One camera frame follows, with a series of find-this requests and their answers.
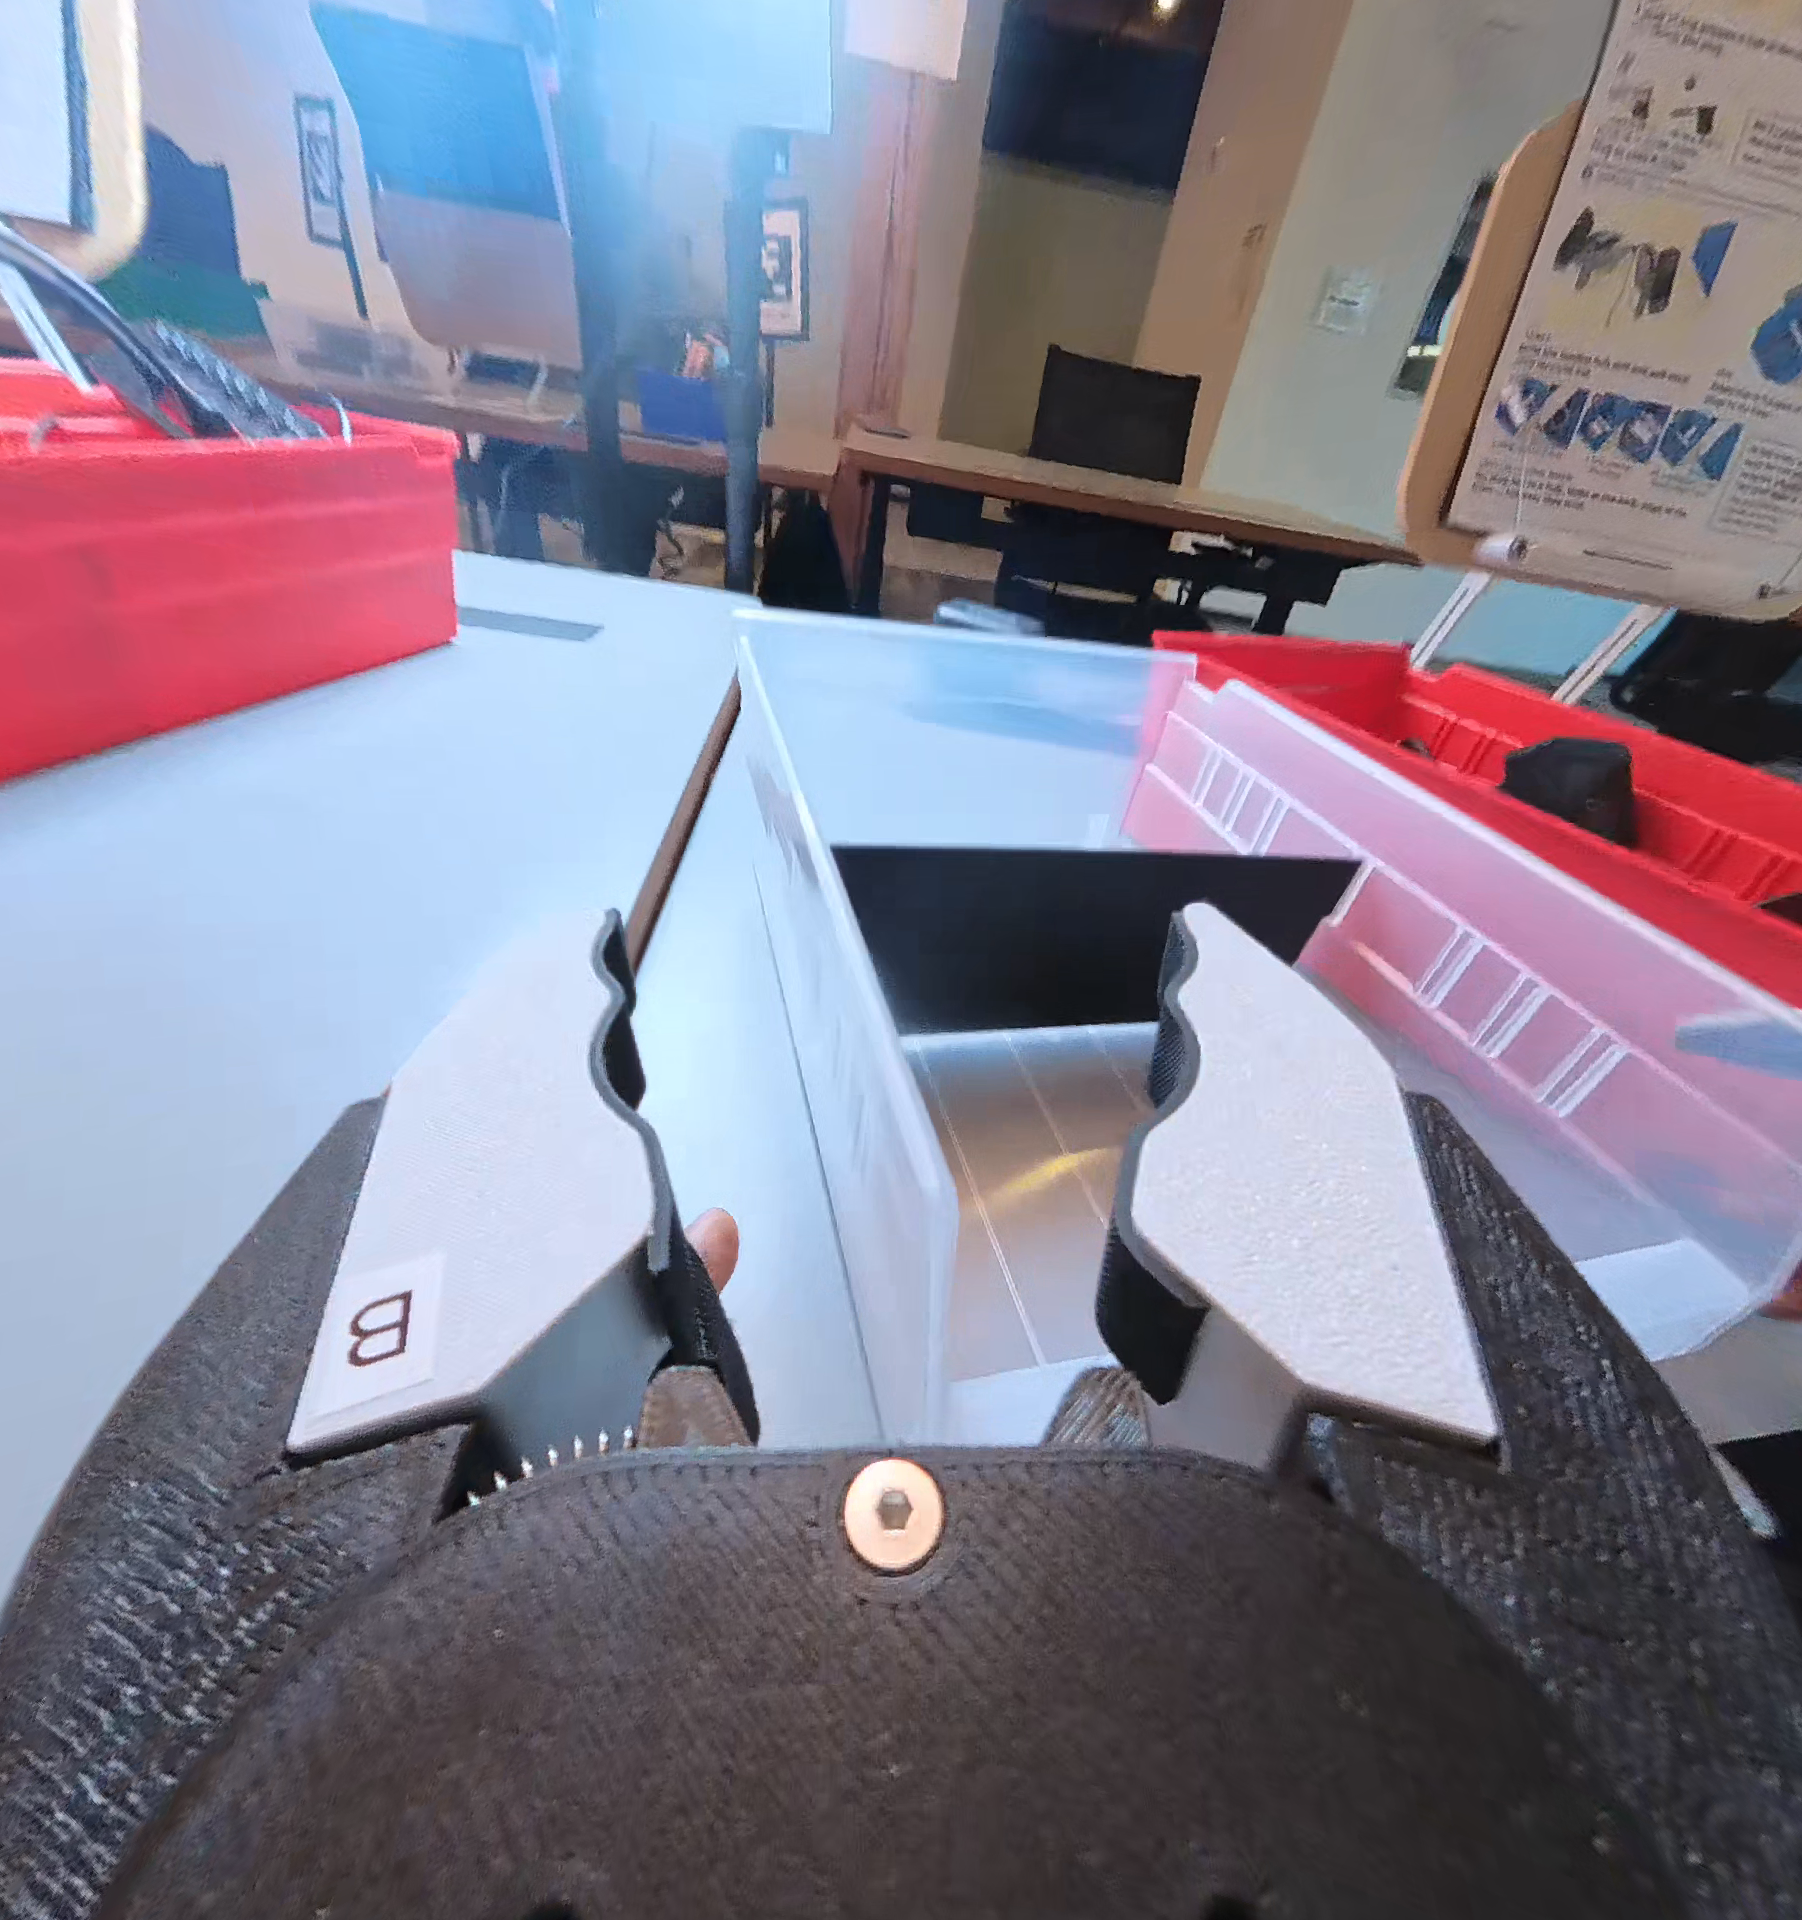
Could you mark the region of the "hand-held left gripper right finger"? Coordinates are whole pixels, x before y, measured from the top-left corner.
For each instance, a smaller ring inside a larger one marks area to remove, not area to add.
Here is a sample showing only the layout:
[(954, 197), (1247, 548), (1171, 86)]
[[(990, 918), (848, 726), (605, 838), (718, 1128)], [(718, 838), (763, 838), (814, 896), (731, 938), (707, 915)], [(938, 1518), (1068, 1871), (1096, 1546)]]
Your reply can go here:
[(1096, 1333), (1171, 1459), (1282, 1475), (1312, 1414), (1501, 1438), (1392, 1060), (1222, 906), (1165, 938)]

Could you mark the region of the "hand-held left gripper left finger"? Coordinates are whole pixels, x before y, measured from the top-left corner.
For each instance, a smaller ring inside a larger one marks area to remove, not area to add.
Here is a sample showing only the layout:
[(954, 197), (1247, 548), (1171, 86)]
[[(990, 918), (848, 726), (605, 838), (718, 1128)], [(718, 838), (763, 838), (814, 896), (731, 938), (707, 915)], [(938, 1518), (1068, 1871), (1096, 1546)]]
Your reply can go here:
[(471, 1422), (508, 1475), (643, 1432), (701, 1367), (763, 1438), (726, 1302), (643, 1128), (639, 970), (610, 906), (505, 948), (380, 1099), (282, 1432), (291, 1463)]

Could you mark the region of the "clear acrylic box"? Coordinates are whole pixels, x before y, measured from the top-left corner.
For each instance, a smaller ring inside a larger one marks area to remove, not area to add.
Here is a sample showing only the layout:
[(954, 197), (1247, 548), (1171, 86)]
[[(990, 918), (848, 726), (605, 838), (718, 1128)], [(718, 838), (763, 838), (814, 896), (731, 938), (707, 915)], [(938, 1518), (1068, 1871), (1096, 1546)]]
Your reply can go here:
[(1177, 906), (1392, 1060), (1673, 1360), (1802, 1264), (1802, 1009), (1177, 655), (740, 612), (758, 896), (886, 1438), (1012, 1446), (1096, 1283)]

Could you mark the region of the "small black block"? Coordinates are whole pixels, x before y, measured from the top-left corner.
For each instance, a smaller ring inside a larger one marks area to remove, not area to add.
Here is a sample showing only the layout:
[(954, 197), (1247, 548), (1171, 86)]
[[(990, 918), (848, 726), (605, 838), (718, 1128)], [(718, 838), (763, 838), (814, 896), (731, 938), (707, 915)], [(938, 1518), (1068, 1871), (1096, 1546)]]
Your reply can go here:
[(1639, 852), (1639, 752), (1623, 743), (1532, 743), (1501, 752), (1501, 796)]

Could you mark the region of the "red plastic bin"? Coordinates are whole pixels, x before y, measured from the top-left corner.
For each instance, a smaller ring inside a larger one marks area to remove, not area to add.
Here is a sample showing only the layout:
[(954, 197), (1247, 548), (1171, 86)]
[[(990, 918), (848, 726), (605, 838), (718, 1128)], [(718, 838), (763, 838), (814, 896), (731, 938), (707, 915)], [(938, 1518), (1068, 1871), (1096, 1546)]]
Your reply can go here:
[[(1411, 642), (1153, 630), (1153, 655), (1187, 655), (1201, 692), (1270, 692), (1341, 750), (1361, 750), (1430, 801), (1802, 1009), (1802, 787), (1591, 712), (1560, 712), (1469, 658), (1411, 670)], [(1501, 787), (1514, 752), (1552, 743), (1630, 752), (1630, 840), (1569, 825)]]
[(0, 780), (460, 635), (460, 430), (163, 438), (0, 352)]

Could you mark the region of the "wooden desk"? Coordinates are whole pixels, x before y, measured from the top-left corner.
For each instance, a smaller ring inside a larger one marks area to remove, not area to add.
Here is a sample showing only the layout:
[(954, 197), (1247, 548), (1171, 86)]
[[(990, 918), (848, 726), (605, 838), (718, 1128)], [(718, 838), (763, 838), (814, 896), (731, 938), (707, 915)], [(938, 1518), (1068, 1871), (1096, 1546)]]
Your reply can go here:
[(954, 493), (1042, 507), (1042, 513), (1222, 542), (1230, 563), (1270, 586), (1270, 606), (1258, 606), (1270, 635), (1271, 635), (1271, 612), (1323, 606), (1298, 587), (1303, 577), (1415, 563), (1411, 542), (1361, 534), (1361, 524), (1341, 524), (1341, 522), (1312, 522), (1294, 507), (1201, 493), (1201, 485), (1096, 474), (1096, 461), (1042, 461), (1042, 456), (1004, 456), (1004, 452), (924, 438), (897, 422), (848, 422), (832, 484), (848, 485), (861, 542), (840, 548), (840, 563), (848, 563), (848, 606), (862, 621), (885, 612), (885, 577), (886, 577), (886, 485), (954, 485)]

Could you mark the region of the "black mesh part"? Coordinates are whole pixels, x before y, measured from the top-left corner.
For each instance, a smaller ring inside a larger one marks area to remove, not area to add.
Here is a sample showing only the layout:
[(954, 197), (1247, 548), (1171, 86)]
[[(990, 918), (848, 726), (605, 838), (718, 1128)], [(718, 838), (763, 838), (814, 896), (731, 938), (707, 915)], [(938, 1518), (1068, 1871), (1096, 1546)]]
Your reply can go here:
[(144, 350), (153, 409), (198, 438), (333, 438), (308, 409), (175, 325), (124, 325)]

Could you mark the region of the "black metal pole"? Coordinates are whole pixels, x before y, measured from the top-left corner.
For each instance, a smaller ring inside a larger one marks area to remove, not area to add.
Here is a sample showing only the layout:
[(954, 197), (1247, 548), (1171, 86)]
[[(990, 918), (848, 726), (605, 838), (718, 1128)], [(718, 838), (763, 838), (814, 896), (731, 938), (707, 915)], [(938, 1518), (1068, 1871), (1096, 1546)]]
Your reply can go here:
[(726, 587), (758, 596), (758, 524), (763, 524), (763, 187), (772, 187), (772, 135), (731, 135), (726, 177)]

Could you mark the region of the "illustrated instruction sheet board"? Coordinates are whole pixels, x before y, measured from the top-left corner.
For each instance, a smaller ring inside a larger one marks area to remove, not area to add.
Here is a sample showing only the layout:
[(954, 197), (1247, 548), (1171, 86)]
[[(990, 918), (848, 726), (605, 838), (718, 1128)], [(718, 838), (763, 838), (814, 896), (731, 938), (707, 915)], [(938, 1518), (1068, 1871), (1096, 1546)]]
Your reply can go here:
[(1494, 177), (1404, 542), (1552, 587), (1802, 606), (1802, 12), (1639, 0)]

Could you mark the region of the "grey metal rods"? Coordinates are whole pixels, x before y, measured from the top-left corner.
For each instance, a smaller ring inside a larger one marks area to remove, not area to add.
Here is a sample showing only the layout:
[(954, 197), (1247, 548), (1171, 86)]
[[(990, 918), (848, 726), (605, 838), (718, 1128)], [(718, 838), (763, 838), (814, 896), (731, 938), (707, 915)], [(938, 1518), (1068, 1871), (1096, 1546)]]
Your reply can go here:
[(75, 396), (119, 396), (163, 438), (198, 438), (198, 405), (163, 350), (134, 330), (87, 277), (55, 254), (24, 244), (0, 223), (0, 306), (12, 316), (24, 350), (62, 373)]

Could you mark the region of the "framed wall picture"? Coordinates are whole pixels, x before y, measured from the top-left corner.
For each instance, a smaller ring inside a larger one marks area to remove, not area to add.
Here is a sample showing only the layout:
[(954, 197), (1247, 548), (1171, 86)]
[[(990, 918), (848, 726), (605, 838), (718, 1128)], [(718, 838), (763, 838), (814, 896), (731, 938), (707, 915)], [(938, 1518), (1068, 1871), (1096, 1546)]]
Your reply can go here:
[(308, 244), (348, 254), (342, 103), (291, 98)]
[(814, 342), (814, 204), (780, 197), (763, 204), (763, 350), (799, 350)]

